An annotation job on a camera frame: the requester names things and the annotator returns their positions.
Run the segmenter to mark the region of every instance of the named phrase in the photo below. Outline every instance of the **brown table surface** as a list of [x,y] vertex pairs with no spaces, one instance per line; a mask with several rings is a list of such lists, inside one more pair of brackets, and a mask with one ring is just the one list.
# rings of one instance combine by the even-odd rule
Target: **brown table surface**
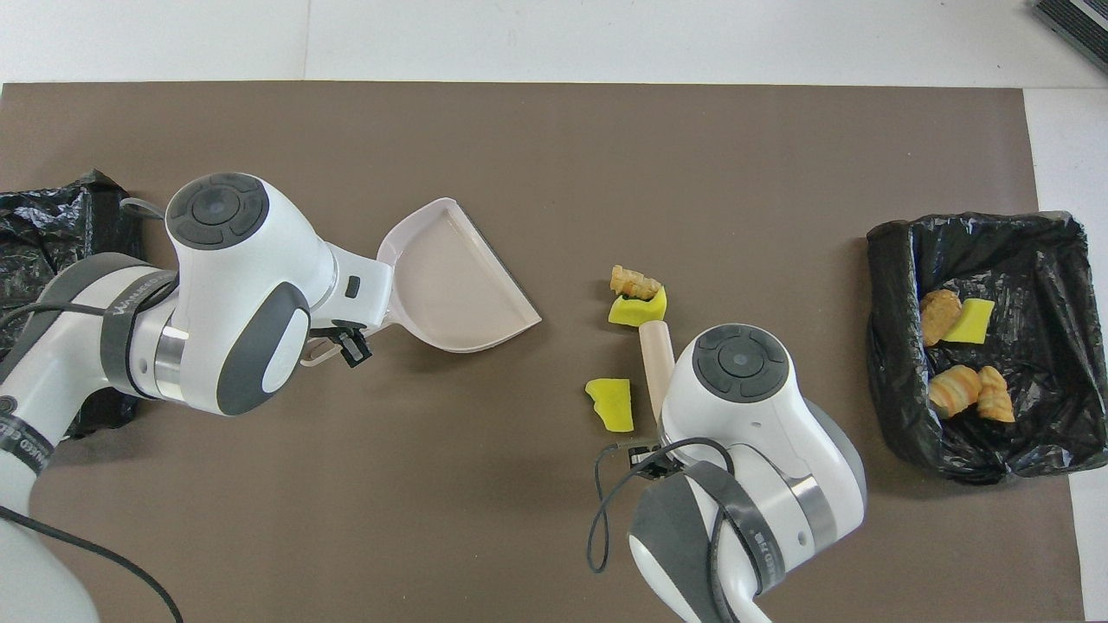
[[[619,263],[667,285],[675,350],[726,321],[790,349],[806,396],[865,462],[865,523],[760,599],[781,621],[1081,617],[1066,479],[944,482],[884,446],[866,389],[874,225],[1036,210],[1019,91],[422,83],[9,84],[0,188],[91,167],[164,203],[196,176],[257,174],[325,239],[372,256],[409,212],[455,197],[544,321],[476,355],[402,329],[350,370],[302,369],[252,413],[170,404],[63,443],[41,520],[115,548],[187,621],[669,621],[613,511],[584,561],[592,460],[618,439],[583,391],[632,379],[605,321]],[[173,266],[151,223],[151,259]],[[623,459],[606,463],[606,481]],[[51,549],[104,621],[165,620],[138,580]]]

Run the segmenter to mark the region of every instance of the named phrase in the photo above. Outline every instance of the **black cable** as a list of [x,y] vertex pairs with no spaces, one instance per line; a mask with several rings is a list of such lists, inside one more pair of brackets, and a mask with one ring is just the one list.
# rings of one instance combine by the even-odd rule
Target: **black cable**
[[[665,457],[671,450],[676,450],[677,448],[683,448],[685,446],[708,446],[709,448],[712,448],[714,450],[719,452],[721,457],[724,457],[724,464],[727,466],[726,467],[727,473],[735,476],[735,460],[731,458],[731,455],[727,451],[727,448],[725,448],[719,441],[716,441],[715,439],[708,439],[707,437],[690,437],[688,439],[681,439],[680,441],[674,441],[673,443],[669,443],[668,446],[663,446],[661,448],[658,448],[657,450],[652,452],[650,456],[643,459],[629,471],[627,471],[627,473],[625,473],[623,478],[620,478],[619,481],[615,483],[612,490],[608,491],[607,496],[605,496],[604,489],[601,487],[599,464],[601,460],[613,451],[612,450],[613,447],[608,446],[607,448],[601,451],[601,456],[596,458],[596,463],[594,466],[595,467],[594,476],[596,477],[596,494],[597,497],[599,497],[601,508],[596,510],[596,514],[593,517],[593,524],[588,529],[588,540],[585,543],[585,560],[588,561],[588,569],[591,569],[593,573],[603,573],[604,569],[608,565],[608,547],[611,541],[611,534],[608,532],[608,503],[612,501],[613,498],[615,498],[616,493],[618,493],[619,490],[623,489],[625,484],[630,482],[632,478],[635,478],[635,476],[637,476],[640,471],[644,471],[646,468],[648,468],[650,463]],[[596,525],[601,522],[602,519],[604,520],[604,558],[601,560],[601,564],[597,565],[593,561],[593,538],[596,535]]]
[[[604,457],[607,457],[608,455],[611,455],[612,452],[615,452],[618,449],[619,449],[619,445],[618,443],[613,443],[612,446],[608,446],[607,448],[601,450],[601,453],[596,456],[596,460],[593,461],[593,480],[594,480],[594,482],[596,482],[596,499],[599,500],[599,501],[602,501],[602,502],[604,501],[604,487],[601,484],[601,461],[604,460]],[[604,511],[604,513],[603,513],[603,520],[604,520],[604,555],[601,558],[601,564],[599,564],[599,569],[602,571],[604,570],[605,566],[608,565],[608,548],[609,548],[609,545],[612,543],[612,538],[609,535],[611,533],[608,531],[608,513],[607,513],[607,511]],[[589,533],[589,540],[588,540],[588,553],[589,553],[588,566],[589,566],[589,569],[593,569],[593,573],[599,573],[599,571],[597,571],[595,568],[593,568],[593,560],[592,560],[593,541],[592,541],[592,537],[593,537],[593,534]]]
[[166,591],[161,584],[158,584],[157,580],[155,580],[154,576],[151,575],[150,573],[146,573],[141,566],[121,556],[120,554],[113,552],[112,550],[98,545],[92,541],[85,541],[80,537],[74,537],[69,532],[63,532],[57,528],[47,525],[41,521],[31,519],[24,514],[20,514],[6,507],[0,507],[0,519],[7,519],[12,523],[18,523],[23,528],[34,530],[39,534],[50,537],[51,539],[58,539],[59,541],[69,543],[71,545],[76,545],[82,550],[88,550],[94,554],[102,555],[107,560],[114,562],[115,564],[119,564],[123,569],[126,569],[131,573],[137,575],[143,582],[148,584],[151,589],[154,589],[154,592],[157,593],[157,596],[162,598],[162,601],[164,601],[165,605],[170,609],[170,612],[173,614],[173,620],[176,623],[184,622],[184,619],[181,616],[181,610],[177,609],[177,604],[174,603],[173,598],[170,596],[168,591]]
[[4,314],[3,317],[0,318],[0,329],[10,325],[17,318],[27,316],[28,314],[34,314],[35,312],[73,312],[75,314],[88,314],[90,316],[103,316],[106,309],[61,300],[52,303],[31,303],[20,307],[19,309]]
[[165,221],[165,211],[146,200],[127,197],[120,202],[120,207],[131,216],[150,218],[152,221]]
[[[724,531],[724,510],[719,509],[716,511],[716,524],[711,530],[711,539],[708,540],[708,582],[711,585],[711,596],[716,602],[716,614],[719,615],[720,620],[727,623],[742,623],[739,621],[739,615],[735,614],[731,609],[731,603],[727,601],[724,584],[719,580],[719,538]],[[739,543],[742,544],[748,556],[752,555],[745,541],[739,539]]]

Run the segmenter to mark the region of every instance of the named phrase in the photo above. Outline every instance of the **black garbage bag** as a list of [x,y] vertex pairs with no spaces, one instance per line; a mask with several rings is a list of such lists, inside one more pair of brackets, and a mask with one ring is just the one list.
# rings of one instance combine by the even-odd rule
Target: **black garbage bag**
[[[0,193],[0,313],[34,303],[63,268],[95,253],[143,258],[141,218],[124,213],[124,191],[93,170],[61,188]],[[11,350],[24,319],[0,330],[0,359]],[[117,428],[135,417],[137,399],[100,390],[85,400],[71,437]]]
[[[870,392],[896,456],[972,484],[1108,462],[1104,344],[1077,221],[1060,212],[935,215],[885,223],[866,239]],[[985,344],[924,348],[919,302],[938,288],[996,303]],[[975,407],[937,417],[927,380],[957,364],[999,370],[1015,423],[979,418]]]

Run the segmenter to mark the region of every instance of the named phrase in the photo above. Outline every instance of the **sponge piece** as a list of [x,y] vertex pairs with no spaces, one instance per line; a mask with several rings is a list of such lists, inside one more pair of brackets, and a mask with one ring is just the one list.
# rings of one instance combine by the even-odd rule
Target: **sponge piece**
[[585,392],[593,399],[593,410],[604,420],[604,428],[612,432],[630,432],[630,380],[625,378],[597,378],[585,384]]
[[650,320],[660,320],[666,317],[666,287],[658,288],[658,294],[650,300],[639,300],[637,298],[616,297],[608,312],[608,321],[616,325],[628,325],[637,327]]
[[962,302],[962,315],[958,316],[951,330],[943,336],[943,341],[962,341],[966,344],[985,344],[985,333],[988,330],[988,317],[996,304],[983,298],[967,298]]

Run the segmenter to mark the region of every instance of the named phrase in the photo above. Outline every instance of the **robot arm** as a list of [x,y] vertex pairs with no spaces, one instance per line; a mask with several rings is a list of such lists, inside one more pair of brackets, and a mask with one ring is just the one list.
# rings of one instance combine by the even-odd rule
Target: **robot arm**
[[[689,344],[659,429],[665,452],[652,457],[680,469],[646,489],[628,541],[643,578],[684,621],[769,621],[753,598],[862,523],[858,452],[801,396],[781,343],[757,327],[721,325]],[[687,443],[697,439],[712,443]]]
[[[392,267],[325,243],[266,182],[196,180],[165,225],[179,273],[119,254],[78,262],[0,364],[0,505],[28,514],[35,478],[98,389],[237,416],[286,384],[309,331],[345,340],[351,365],[368,357],[360,329],[381,326]],[[0,620],[96,621],[31,531],[0,521],[0,595],[19,596],[0,600]]]

